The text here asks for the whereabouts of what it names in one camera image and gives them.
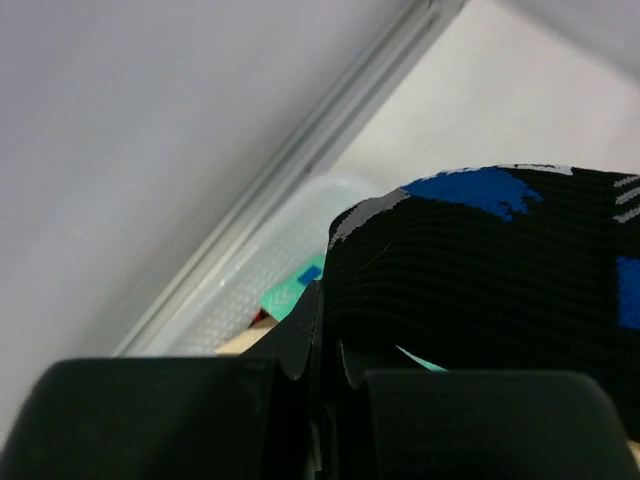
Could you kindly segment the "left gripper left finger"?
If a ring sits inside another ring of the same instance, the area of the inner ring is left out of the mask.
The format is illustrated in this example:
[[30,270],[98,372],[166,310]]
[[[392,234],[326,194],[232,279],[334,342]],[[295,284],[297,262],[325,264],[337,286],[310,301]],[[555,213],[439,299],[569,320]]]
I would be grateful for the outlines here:
[[5,479],[306,479],[322,287],[238,356],[77,358],[33,385]]

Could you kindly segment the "green sock front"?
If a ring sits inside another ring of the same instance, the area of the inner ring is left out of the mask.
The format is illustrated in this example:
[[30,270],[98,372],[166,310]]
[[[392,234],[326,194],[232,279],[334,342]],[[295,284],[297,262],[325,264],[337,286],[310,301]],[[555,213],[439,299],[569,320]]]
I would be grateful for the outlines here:
[[325,256],[309,258],[283,281],[270,288],[261,298],[260,307],[277,322],[291,313],[307,286],[319,280],[324,271]]

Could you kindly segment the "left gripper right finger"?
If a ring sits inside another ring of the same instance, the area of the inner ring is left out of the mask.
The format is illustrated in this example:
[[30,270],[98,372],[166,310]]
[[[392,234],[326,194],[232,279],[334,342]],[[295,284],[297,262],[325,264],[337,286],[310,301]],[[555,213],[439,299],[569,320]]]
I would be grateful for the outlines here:
[[395,350],[335,351],[343,479],[635,479],[604,391],[575,372],[432,372]]

